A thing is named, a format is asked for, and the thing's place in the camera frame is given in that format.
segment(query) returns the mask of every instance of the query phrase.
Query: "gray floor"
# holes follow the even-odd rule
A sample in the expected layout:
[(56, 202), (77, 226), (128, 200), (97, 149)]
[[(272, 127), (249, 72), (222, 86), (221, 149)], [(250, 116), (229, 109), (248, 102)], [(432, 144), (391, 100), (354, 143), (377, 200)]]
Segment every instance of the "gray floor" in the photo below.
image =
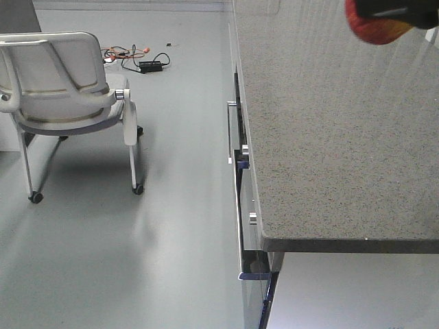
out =
[(103, 47), (166, 51), (172, 65), (151, 75), (124, 71), (145, 128), (142, 196), (130, 191), (121, 126), (71, 137), (55, 153), (56, 139), (38, 137), (29, 152), (34, 177), (43, 177), (39, 205), (26, 200), (19, 155), (0, 153), (0, 328), (243, 328), (224, 16), (38, 17), (45, 32), (84, 30)]

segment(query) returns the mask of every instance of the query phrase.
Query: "power adapter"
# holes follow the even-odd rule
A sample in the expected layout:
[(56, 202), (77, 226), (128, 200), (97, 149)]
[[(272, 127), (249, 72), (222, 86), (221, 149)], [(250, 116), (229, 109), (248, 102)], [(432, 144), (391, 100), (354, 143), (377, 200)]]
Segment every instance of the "power adapter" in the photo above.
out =
[(140, 73), (145, 74), (149, 72), (163, 71), (163, 64), (160, 60), (148, 60), (139, 62)]

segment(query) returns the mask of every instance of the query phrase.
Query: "speckled countertop surface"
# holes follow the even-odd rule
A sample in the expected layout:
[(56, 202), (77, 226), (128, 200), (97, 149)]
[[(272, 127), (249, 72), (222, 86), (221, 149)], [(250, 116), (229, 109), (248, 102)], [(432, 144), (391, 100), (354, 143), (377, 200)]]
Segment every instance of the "speckled countertop surface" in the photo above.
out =
[(252, 1), (235, 17), (263, 249), (439, 253), (439, 49), (360, 42), (344, 1)]

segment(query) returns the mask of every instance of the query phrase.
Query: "caster wheel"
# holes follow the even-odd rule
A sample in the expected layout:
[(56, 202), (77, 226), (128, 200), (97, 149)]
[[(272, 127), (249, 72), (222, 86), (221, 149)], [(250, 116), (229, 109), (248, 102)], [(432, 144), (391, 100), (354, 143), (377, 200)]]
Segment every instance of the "caster wheel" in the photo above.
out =
[(32, 192), (32, 196), (29, 198), (29, 200), (33, 204), (39, 204), (42, 199), (43, 199), (43, 194), (36, 191)]
[(143, 184), (137, 184), (137, 185), (136, 185), (136, 188), (132, 189), (132, 192), (133, 192), (135, 195), (140, 195), (140, 194), (142, 194), (142, 193), (143, 193)]
[(140, 137), (142, 135), (143, 135), (143, 128), (140, 125), (138, 125), (137, 126), (137, 137)]

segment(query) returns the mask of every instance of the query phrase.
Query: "chair backrest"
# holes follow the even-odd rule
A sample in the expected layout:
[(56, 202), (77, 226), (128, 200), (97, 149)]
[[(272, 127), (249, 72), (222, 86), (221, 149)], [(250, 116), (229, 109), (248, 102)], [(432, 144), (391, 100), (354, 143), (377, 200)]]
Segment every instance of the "chair backrest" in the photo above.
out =
[(69, 122), (99, 114), (103, 104), (93, 103), (99, 97), (83, 100), (108, 93), (96, 37), (86, 32), (0, 34), (0, 93), (20, 94), (19, 110), (33, 121)]

